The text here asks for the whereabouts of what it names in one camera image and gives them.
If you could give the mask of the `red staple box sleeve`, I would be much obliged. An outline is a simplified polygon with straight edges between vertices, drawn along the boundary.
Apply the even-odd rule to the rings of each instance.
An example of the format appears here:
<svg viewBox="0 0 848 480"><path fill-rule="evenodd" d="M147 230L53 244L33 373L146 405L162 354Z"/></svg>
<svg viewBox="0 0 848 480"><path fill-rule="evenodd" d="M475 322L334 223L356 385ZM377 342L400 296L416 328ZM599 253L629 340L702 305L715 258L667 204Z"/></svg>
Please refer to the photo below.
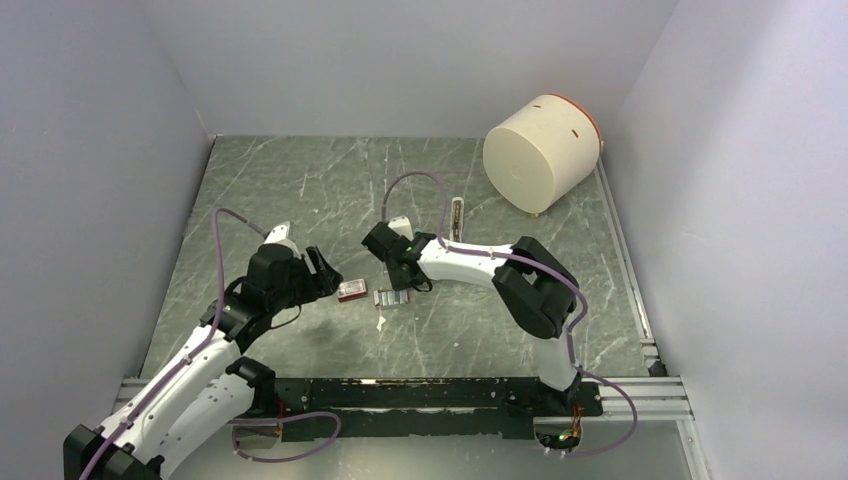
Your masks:
<svg viewBox="0 0 848 480"><path fill-rule="evenodd" d="M337 299L339 302L347 302L355 299L360 299L368 295L368 288L365 279L359 278L350 281L344 281L339 284L337 291Z"/></svg>

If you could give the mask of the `staple box tray with staples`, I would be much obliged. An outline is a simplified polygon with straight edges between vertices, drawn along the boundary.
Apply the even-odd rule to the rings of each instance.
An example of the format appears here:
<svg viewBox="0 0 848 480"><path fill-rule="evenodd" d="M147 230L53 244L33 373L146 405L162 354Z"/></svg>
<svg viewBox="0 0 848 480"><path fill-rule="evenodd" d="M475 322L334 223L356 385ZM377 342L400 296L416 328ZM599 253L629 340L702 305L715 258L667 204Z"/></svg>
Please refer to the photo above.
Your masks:
<svg viewBox="0 0 848 480"><path fill-rule="evenodd" d="M409 302L408 290L378 290L373 293L373 303L378 309L395 308Z"/></svg>

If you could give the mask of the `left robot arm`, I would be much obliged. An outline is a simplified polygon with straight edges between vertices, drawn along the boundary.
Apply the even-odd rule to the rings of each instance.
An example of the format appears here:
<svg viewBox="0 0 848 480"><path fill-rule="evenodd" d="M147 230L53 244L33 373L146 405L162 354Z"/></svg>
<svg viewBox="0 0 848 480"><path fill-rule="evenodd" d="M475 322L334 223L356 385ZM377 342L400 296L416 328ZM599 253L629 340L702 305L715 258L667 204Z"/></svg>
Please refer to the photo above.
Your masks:
<svg viewBox="0 0 848 480"><path fill-rule="evenodd" d="M267 242L245 275L221 282L178 354L96 428L77 426L63 443L67 479L165 479L215 431L238 418L277 421L275 372L246 357L283 310L335 294L343 277L309 246Z"/></svg>

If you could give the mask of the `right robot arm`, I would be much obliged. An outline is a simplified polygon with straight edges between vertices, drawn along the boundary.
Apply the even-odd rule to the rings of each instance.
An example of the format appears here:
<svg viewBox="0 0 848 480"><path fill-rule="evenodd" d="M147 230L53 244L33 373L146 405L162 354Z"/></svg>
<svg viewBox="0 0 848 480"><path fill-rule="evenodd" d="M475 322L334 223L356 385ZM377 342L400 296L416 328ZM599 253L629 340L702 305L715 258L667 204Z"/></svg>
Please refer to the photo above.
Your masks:
<svg viewBox="0 0 848 480"><path fill-rule="evenodd" d="M576 278L538 240L481 246L430 233L409 239L379 222L362 245L385 266L395 290L455 281L496 291L515 323L535 338L542 406L562 414L576 403L581 373L567 320L571 314L581 320L588 302Z"/></svg>

